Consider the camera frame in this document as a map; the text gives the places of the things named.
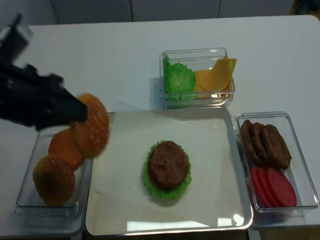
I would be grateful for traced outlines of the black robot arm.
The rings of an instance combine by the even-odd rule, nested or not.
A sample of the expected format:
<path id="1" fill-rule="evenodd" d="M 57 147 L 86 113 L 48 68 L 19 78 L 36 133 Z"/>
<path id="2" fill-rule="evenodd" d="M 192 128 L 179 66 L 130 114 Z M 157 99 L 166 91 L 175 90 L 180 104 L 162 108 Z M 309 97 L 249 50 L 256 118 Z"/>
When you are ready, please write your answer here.
<path id="1" fill-rule="evenodd" d="M 62 77 L 13 64 L 32 36 L 18 13 L 0 41 L 0 118 L 37 131 L 86 121 L 87 106 L 64 88 Z"/>

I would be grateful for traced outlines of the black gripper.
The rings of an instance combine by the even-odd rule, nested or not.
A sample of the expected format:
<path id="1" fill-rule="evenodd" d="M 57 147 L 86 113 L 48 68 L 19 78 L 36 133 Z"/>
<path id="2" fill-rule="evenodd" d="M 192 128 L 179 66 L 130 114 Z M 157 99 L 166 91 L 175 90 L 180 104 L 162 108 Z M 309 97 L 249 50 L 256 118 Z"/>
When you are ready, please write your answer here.
<path id="1" fill-rule="evenodd" d="M 87 120 L 87 106 L 63 87 L 56 74 L 38 75 L 32 65 L 0 65 L 0 118 L 42 130 Z"/>

